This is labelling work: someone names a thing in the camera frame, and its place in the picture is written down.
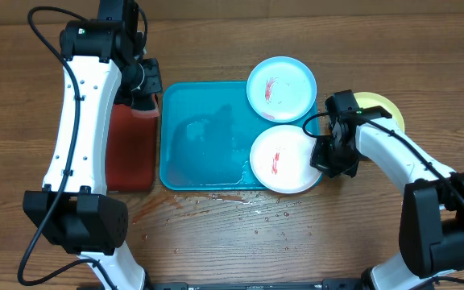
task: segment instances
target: red stain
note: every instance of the red stain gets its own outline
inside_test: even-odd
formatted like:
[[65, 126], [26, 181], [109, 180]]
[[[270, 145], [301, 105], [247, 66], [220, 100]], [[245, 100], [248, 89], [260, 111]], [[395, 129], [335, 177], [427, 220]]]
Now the red stain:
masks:
[[271, 165], [271, 173], [273, 174], [277, 174], [277, 172], [279, 171], [277, 169], [277, 163], [279, 162], [279, 156], [280, 156], [280, 152], [276, 152], [275, 157], [273, 157], [273, 164]]
[[275, 117], [271, 116], [270, 114], [266, 114], [266, 113], [262, 112], [261, 115], [263, 117], [265, 117], [266, 119], [268, 119], [268, 120], [272, 120], [272, 121], [275, 120]]
[[181, 214], [181, 215], [179, 215], [179, 217], [194, 217], [195, 215], [200, 214], [200, 213], [210, 213], [210, 209], [208, 209], [208, 210], [203, 210], [203, 211], [198, 212], [198, 213], [186, 213], [186, 214]]
[[270, 77], [269, 81], [266, 81], [266, 91], [264, 92], [264, 97], [266, 98], [266, 103], [271, 102], [271, 91], [273, 90], [273, 85], [277, 82], [277, 77]]

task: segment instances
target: white plastic plate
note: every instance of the white plastic plate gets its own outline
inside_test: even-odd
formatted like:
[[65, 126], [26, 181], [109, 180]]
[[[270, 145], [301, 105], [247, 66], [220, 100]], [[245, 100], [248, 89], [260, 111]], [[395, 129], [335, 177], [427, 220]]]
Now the white plastic plate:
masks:
[[278, 193], [300, 193], [311, 188], [321, 176], [309, 165], [315, 142], [298, 126], [267, 129], [251, 147], [250, 164], [255, 177]]
[[304, 116], [316, 101], [317, 84], [305, 64], [277, 56], [258, 64], [248, 77], [246, 94], [257, 114], [273, 122]]

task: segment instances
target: teal tray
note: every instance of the teal tray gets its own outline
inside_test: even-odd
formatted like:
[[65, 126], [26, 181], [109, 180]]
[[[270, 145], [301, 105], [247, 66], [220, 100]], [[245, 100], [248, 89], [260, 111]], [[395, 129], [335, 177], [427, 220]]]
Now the teal tray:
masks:
[[[316, 102], [302, 126], [317, 114]], [[250, 166], [259, 134], [279, 125], [259, 116], [247, 99], [245, 81], [187, 82], [170, 86], [163, 97], [160, 180], [172, 190], [265, 189]], [[317, 120], [308, 130], [319, 133]]]

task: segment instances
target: wooden table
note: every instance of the wooden table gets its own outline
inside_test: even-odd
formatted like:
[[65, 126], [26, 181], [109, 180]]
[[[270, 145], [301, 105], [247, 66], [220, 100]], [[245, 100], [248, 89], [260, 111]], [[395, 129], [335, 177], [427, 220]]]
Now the wooden table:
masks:
[[[63, 27], [39, 29], [58, 47]], [[412, 139], [464, 172], [464, 14], [157, 22], [147, 49], [165, 88], [245, 80], [261, 60], [296, 57], [318, 81], [320, 106], [339, 90], [380, 93], [398, 105]], [[40, 189], [51, 161], [62, 86], [59, 63], [29, 27], [0, 27], [0, 289], [23, 288], [17, 266], [35, 232], [23, 192]], [[302, 195], [209, 194], [174, 193], [157, 180], [150, 192], [111, 195], [138, 220], [127, 242], [154, 282], [359, 277], [399, 250], [401, 196], [373, 163]], [[74, 259], [41, 238], [26, 277]], [[37, 288], [95, 281], [81, 266]]]

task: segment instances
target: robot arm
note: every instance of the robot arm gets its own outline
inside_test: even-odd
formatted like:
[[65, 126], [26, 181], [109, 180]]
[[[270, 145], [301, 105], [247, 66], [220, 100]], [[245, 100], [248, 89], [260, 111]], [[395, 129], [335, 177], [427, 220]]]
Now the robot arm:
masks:
[[[464, 210], [438, 180], [438, 175], [445, 177], [464, 199], [464, 173], [456, 173], [420, 149], [382, 107], [359, 109], [351, 91], [335, 93], [325, 101], [325, 107], [332, 135], [313, 135], [317, 143], [311, 165], [330, 177], [341, 173], [354, 177], [359, 156], [363, 155], [374, 161], [404, 195], [400, 253], [365, 271], [363, 286], [405, 290], [432, 276], [464, 270]], [[431, 172], [409, 147], [437, 173]], [[443, 208], [457, 210], [456, 218], [442, 221]]]
[[[75, 118], [75, 86], [64, 69], [64, 104], [52, 162], [42, 192], [26, 191], [23, 200], [24, 212], [38, 227], [54, 211], [42, 234], [69, 254], [98, 261], [105, 274], [91, 268], [105, 289], [111, 287], [104, 275], [119, 289], [152, 289], [125, 242], [126, 205], [106, 196], [106, 143], [113, 104], [154, 110], [151, 95], [162, 90], [156, 60], [143, 60], [146, 38], [137, 33], [138, 14], [132, 0], [101, 0], [97, 19], [71, 21], [60, 34], [61, 55], [81, 96], [71, 172], [60, 202], [52, 208], [51, 201], [61, 190]], [[156, 79], [149, 81], [149, 76]]]

